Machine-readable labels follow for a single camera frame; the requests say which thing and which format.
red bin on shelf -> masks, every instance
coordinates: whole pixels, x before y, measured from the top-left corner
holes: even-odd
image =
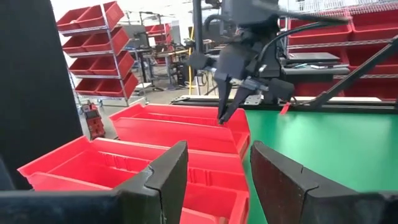
[[[131,70],[134,59],[128,51],[122,51],[116,58],[122,78]],[[91,68],[91,72],[96,75],[118,75],[113,56],[101,57]]]
[[[340,80],[333,80],[332,82],[320,82],[320,83],[296,83],[294,85],[295,96],[318,96],[323,91],[328,91],[333,85],[338,83]],[[341,91],[337,96],[345,96],[345,92]]]
[[[18,171],[38,191],[111,190],[134,177],[165,150],[167,148],[101,138],[90,142],[82,136],[22,166]],[[207,158],[211,156],[197,151],[188,153],[188,172],[201,169],[203,172],[217,172],[225,164],[223,156],[212,158],[209,165]],[[231,166],[231,172],[243,171],[242,166],[238,170],[235,167]],[[231,187],[188,181],[180,223],[220,224],[220,220],[229,224],[246,223],[249,193],[247,189]]]
[[[148,36],[156,34],[168,34],[171,30],[170,24],[158,24],[153,26],[145,26]]]
[[[63,46],[62,50],[67,54],[74,54],[80,52],[86,52],[83,48],[83,44],[90,38],[90,35],[78,35],[71,37]]]
[[[359,45],[347,48],[349,68],[357,69],[367,59],[371,58],[385,45]],[[392,54],[380,64],[376,65],[368,74],[398,74],[398,54]]]
[[[75,91],[81,95],[97,95],[102,80],[96,78],[84,78],[76,86]]]
[[[123,11],[116,1],[104,4],[106,18],[110,29],[113,29],[119,20],[123,17]],[[87,10],[79,19],[77,23],[81,28],[104,26],[105,21],[101,12],[100,5],[93,6]]]
[[[390,39],[398,34],[398,9],[353,14],[353,40]]]
[[[398,97],[397,86],[398,78],[361,78],[345,90],[345,95],[395,101]]]
[[[212,107],[134,105],[109,118],[123,141],[170,147],[184,139],[190,149],[243,158],[250,144],[244,110],[238,109],[224,125],[218,124],[217,114]]]
[[[294,29],[311,23],[312,22],[302,21],[299,19],[290,19],[289,27],[290,29]],[[290,35],[289,45],[346,42],[348,41],[349,35],[352,33],[352,31],[353,30],[350,24],[305,30]]]
[[[69,71],[71,71],[75,75],[92,75],[93,72],[90,68],[97,61],[97,58],[87,57],[87,58],[78,58],[75,62],[69,67]]]
[[[126,95],[128,98],[130,98],[138,84],[138,80],[132,72],[129,72],[123,80],[123,83]],[[104,80],[101,86],[98,88],[97,93],[101,96],[124,97],[120,80],[117,79]]]
[[[77,23],[77,19],[83,15],[90,7],[84,7],[81,9],[69,10],[60,20],[57,21],[57,27],[59,31],[79,29],[80,26]]]
[[[113,29],[111,36],[114,53],[119,54],[123,47],[129,42],[129,36],[122,27]],[[83,48],[87,52],[111,50],[111,41],[107,33],[94,34],[83,44]]]

black panel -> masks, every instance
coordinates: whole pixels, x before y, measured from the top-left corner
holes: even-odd
[[[398,222],[398,192],[356,192],[259,141],[251,147],[250,161],[254,186],[269,224]]]
[[[28,189],[16,169],[83,133],[50,1],[1,1],[0,27],[0,154]]]
[[[0,223],[179,224],[187,164],[180,142],[113,190],[0,192]]]

black cable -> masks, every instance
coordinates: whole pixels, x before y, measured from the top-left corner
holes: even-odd
[[[278,36],[273,38],[268,44],[266,44],[262,48],[261,53],[259,54],[259,56],[257,58],[257,62],[259,62],[259,63],[262,62],[262,60],[264,59],[264,56],[267,53],[267,50],[268,50],[269,46],[274,44],[277,40],[280,40],[283,37],[286,37],[288,35],[295,34],[295,33],[301,32],[301,31],[305,31],[305,30],[309,30],[309,29],[315,29],[315,28],[321,28],[321,27],[326,27],[326,26],[332,26],[332,24],[326,24],[326,23],[323,23],[323,22],[314,22],[314,23],[311,23],[311,24],[306,24],[306,25],[303,25],[303,26],[299,26],[297,28],[294,28],[292,30],[288,30],[288,31],[285,31],[285,32],[279,34]]]

cable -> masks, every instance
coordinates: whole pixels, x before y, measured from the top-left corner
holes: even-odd
[[[203,23],[203,26],[204,26],[204,28],[205,28],[205,31],[209,32],[209,30],[210,30],[210,23],[211,23],[213,20],[216,20],[216,19],[217,19],[217,20],[221,20],[221,21],[223,21],[223,22],[225,22],[225,23],[232,23],[232,24],[235,24],[235,22],[234,22],[232,19],[230,19],[228,16],[226,16],[226,15],[212,14],[212,15],[208,16],[208,17],[205,19],[204,23]]]
[[[301,32],[301,31],[305,31],[305,30],[308,30],[308,29],[315,29],[315,28],[321,28],[321,27],[326,27],[326,26],[332,26],[332,24],[326,24],[326,23],[323,23],[323,22],[315,22],[315,23],[303,25],[303,26],[300,26],[300,27],[297,27],[295,29],[288,30],[288,31],[285,31],[285,32],[279,34],[278,36],[273,38],[268,44],[266,44],[262,48],[261,53],[259,54],[259,56],[257,58],[257,62],[258,63],[262,62],[262,60],[264,59],[264,56],[267,53],[267,50],[268,50],[269,46],[274,44],[277,40],[280,40],[281,38],[283,38],[285,36],[288,36],[290,34],[295,34],[295,33],[298,33],[298,32]]]

black foam pad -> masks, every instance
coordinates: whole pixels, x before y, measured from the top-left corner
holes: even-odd
[[[398,223],[397,192],[358,193],[262,142],[251,147],[251,169],[268,224]]]

